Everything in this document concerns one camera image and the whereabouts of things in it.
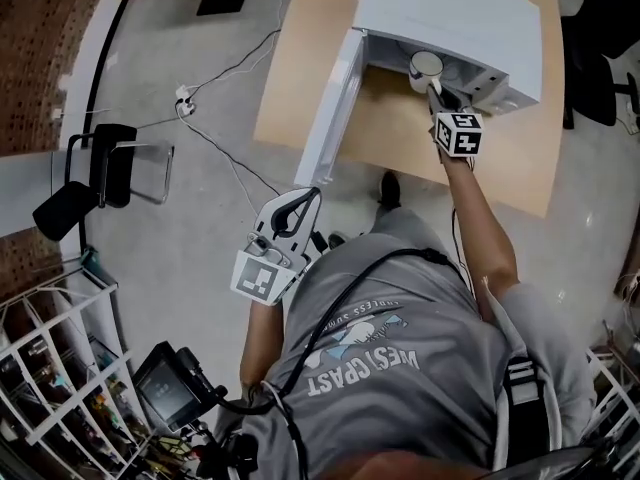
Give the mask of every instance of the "hand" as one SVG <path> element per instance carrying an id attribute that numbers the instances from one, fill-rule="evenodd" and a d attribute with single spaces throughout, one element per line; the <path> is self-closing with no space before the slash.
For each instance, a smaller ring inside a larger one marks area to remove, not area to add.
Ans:
<path id="1" fill-rule="evenodd" d="M 438 148 L 440 163 L 444 167 L 444 170 L 447 172 L 447 175 L 449 177 L 451 177 L 452 174 L 461 169 L 470 170 L 466 158 L 452 158 L 439 144 L 436 144 L 436 147 Z"/>

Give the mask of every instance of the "gray floor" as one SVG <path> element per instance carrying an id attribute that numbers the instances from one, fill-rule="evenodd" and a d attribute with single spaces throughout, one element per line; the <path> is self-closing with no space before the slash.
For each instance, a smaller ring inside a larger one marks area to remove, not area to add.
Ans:
<path id="1" fill-rule="evenodd" d="M 284 1 L 283 15 L 289 0 Z M 572 13 L 581 0 L 560 2 L 563 13 Z M 240 14 L 203 18 L 195 16 L 198 3 L 131 0 L 111 50 L 117 62 L 103 76 L 98 96 L 97 108 L 116 110 L 96 122 L 137 126 L 171 118 L 178 85 L 213 77 L 277 25 L 277 0 L 248 0 Z M 251 141 L 269 62 L 270 57 L 250 74 L 200 91 L 192 121 L 286 189 L 300 152 Z M 615 65 L 616 78 L 627 65 L 624 59 Z M 146 128 L 140 138 L 176 145 L 169 201 L 155 207 L 133 200 L 125 209 L 94 211 L 89 221 L 90 242 L 120 281 L 120 312 L 134 365 L 167 339 L 176 348 L 191 347 L 212 382 L 237 392 L 248 302 L 228 285 L 236 251 L 253 222 L 251 208 L 222 155 L 180 122 Z M 514 242 L 521 278 L 539 286 L 584 344 L 600 332 L 603 315 L 615 319 L 619 313 L 610 292 L 640 199 L 639 160 L 638 139 L 621 124 L 608 128 L 576 115 L 576 129 L 563 135 L 547 218 L 494 205 Z M 366 231 L 380 173 L 366 165 L 338 165 L 336 182 L 324 193 L 320 230 L 351 236 Z M 240 175 L 256 205 L 269 199 L 260 183 Z M 452 248 L 448 189 L 408 176 L 401 183 L 405 205 Z"/>

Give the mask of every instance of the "wooden table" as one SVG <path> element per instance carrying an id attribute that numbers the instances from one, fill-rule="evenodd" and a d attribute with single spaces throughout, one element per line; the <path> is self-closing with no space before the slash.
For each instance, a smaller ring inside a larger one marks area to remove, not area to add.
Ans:
<path id="1" fill-rule="evenodd" d="M 544 217 L 560 150 L 564 58 L 558 1 L 530 1 L 539 6 L 542 24 L 542 99 L 538 105 L 485 120 L 476 174 L 489 199 Z M 356 0 L 291 1 L 262 99 L 256 140 L 304 149 L 356 5 Z M 406 76 L 369 68 L 339 158 L 447 183 L 428 133 L 427 114 Z"/>

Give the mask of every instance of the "appliance door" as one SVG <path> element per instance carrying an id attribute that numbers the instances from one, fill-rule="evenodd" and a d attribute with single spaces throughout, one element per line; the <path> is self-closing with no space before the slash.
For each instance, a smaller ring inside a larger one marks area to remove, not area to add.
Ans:
<path id="1" fill-rule="evenodd" d="M 297 186 L 326 184 L 340 149 L 366 67 L 367 33 L 350 29 L 325 87 L 294 180 Z"/>

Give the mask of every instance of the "white appliance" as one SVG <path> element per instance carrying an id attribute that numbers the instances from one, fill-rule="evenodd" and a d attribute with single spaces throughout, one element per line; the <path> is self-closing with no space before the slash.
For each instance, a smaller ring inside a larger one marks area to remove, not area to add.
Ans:
<path id="1" fill-rule="evenodd" d="M 479 110 L 504 114 L 540 101 L 540 10 L 528 0 L 359 0 L 311 127 L 296 185 L 331 181 L 366 67 L 408 73 L 411 55 L 420 50 L 443 60 L 442 84 L 468 94 Z"/>

